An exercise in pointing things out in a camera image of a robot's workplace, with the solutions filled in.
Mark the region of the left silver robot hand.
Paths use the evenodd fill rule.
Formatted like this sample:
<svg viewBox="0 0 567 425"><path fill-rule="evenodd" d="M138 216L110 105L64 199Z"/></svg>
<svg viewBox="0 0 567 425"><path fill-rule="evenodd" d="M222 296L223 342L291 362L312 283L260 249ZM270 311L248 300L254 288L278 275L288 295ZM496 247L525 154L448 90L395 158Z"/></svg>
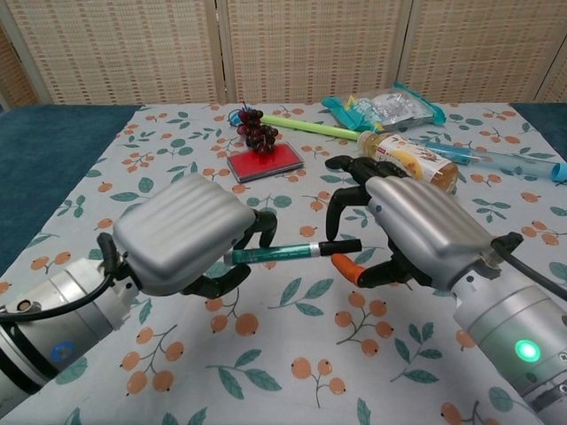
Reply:
<svg viewBox="0 0 567 425"><path fill-rule="evenodd" d="M130 278L143 293L220 298L251 273L246 264L211 278L206 272L231 250L242 250L254 234L271 245L277 229L272 212L244 205L219 184L192 174L170 184L126 213L97 243L106 275Z"/></svg>

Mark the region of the light green plastic stick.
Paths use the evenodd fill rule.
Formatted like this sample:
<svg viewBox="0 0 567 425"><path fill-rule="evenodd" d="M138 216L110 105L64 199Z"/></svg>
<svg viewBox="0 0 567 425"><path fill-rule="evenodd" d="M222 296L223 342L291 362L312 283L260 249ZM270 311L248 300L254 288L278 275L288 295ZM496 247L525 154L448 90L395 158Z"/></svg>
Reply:
<svg viewBox="0 0 567 425"><path fill-rule="evenodd" d="M285 117L278 117L273 115L264 115L261 118L261 122L271 126L289 128L318 135L328 135L350 141L357 141L361 134L360 132L341 127L333 127L330 125L317 124L303 120L288 119Z"/></svg>

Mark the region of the clear blue-capped plastic tube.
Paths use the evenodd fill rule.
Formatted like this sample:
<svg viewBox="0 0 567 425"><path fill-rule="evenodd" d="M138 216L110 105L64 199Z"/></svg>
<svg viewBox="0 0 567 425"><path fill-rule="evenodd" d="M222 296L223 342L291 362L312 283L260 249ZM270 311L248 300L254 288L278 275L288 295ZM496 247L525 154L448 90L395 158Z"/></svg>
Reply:
<svg viewBox="0 0 567 425"><path fill-rule="evenodd" d="M550 162L519 154L501 154L491 151L475 151L470 147L458 147L435 143L424 139L412 139L424 148L462 166L485 168L523 174L552 182L567 182L567 163Z"/></svg>

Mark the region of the green marker body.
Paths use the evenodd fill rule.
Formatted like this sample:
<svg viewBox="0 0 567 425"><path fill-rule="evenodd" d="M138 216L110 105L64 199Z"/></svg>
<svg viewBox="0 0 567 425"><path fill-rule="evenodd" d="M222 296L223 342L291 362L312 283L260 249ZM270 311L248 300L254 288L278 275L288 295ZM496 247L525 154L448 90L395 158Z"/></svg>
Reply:
<svg viewBox="0 0 567 425"><path fill-rule="evenodd" d="M231 250L224 254L223 262L227 266L235 266L310 259L320 256L322 256L322 248L318 243L302 243L270 248Z"/></svg>

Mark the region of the bamboo folding screen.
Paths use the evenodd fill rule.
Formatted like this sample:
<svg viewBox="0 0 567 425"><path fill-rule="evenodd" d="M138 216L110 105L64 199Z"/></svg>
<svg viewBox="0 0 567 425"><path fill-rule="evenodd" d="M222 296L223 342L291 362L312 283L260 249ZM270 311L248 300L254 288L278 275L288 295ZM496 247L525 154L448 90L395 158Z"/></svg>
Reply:
<svg viewBox="0 0 567 425"><path fill-rule="evenodd" d="M0 99L567 101L567 0L0 0Z"/></svg>

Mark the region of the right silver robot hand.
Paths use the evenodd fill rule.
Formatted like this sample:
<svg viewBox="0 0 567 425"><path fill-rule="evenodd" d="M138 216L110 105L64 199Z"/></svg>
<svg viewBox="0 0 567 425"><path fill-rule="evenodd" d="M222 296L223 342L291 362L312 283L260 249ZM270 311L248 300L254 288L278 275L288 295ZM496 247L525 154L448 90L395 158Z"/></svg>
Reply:
<svg viewBox="0 0 567 425"><path fill-rule="evenodd" d="M415 279L423 286L450 291L470 270L494 279L501 272L503 255L523 241L515 232L492 236L445 191L392 163L340 155L325 165L349 173L355 181L330 199L327 239L337 237L348 206L367 207L388 238L392 256L373 267L357 265L343 253L332 254L333 266L359 288Z"/></svg>

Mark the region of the yellow tea drink bottle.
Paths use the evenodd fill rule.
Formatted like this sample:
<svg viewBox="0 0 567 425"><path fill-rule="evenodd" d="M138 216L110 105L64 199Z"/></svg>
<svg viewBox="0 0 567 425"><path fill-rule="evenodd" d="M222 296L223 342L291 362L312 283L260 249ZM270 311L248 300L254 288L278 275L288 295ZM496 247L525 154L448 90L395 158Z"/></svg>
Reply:
<svg viewBox="0 0 567 425"><path fill-rule="evenodd" d="M357 146L365 157L391 162L416 180L430 182L446 193L456 191L458 166L401 135L364 131L357 138Z"/></svg>

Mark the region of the red ink stamp pad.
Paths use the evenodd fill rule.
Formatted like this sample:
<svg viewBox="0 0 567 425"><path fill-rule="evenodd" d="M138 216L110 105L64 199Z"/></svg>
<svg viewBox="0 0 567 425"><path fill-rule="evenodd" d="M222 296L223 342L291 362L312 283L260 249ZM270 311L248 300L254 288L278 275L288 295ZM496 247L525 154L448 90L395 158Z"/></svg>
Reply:
<svg viewBox="0 0 567 425"><path fill-rule="evenodd" d="M276 144L267 154L247 151L227 159L229 170L240 183L251 182L275 174L293 171L304 166L304 160L288 144Z"/></svg>

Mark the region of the teal clear snack bag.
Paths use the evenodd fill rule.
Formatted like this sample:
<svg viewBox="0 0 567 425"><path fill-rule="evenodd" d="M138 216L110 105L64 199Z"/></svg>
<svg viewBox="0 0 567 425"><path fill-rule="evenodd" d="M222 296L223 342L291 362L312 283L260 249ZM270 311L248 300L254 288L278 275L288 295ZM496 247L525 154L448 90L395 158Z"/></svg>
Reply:
<svg viewBox="0 0 567 425"><path fill-rule="evenodd" d="M439 106L397 81L389 89L325 97L322 105L339 125L357 132L443 127L447 121Z"/></svg>

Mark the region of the dark red grape bunch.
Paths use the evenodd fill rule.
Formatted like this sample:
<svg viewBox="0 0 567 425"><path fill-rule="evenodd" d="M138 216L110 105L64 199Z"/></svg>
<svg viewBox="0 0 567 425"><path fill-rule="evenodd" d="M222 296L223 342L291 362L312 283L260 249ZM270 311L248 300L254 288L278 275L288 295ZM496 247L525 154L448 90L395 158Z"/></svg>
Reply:
<svg viewBox="0 0 567 425"><path fill-rule="evenodd" d="M236 114L236 127L237 134L245 139L248 148L260 155L267 155L276 149L278 130L263 124L262 117L262 111L243 106Z"/></svg>

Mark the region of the black marker cap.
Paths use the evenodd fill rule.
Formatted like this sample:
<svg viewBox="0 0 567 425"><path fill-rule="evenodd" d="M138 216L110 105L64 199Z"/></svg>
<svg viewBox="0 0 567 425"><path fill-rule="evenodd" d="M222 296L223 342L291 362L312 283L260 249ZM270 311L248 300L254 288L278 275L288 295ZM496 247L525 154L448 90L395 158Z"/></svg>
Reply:
<svg viewBox="0 0 567 425"><path fill-rule="evenodd" d="M327 241L318 243L318 249L322 257L328 257L334 254L359 252L362 250L362 244L360 239Z"/></svg>

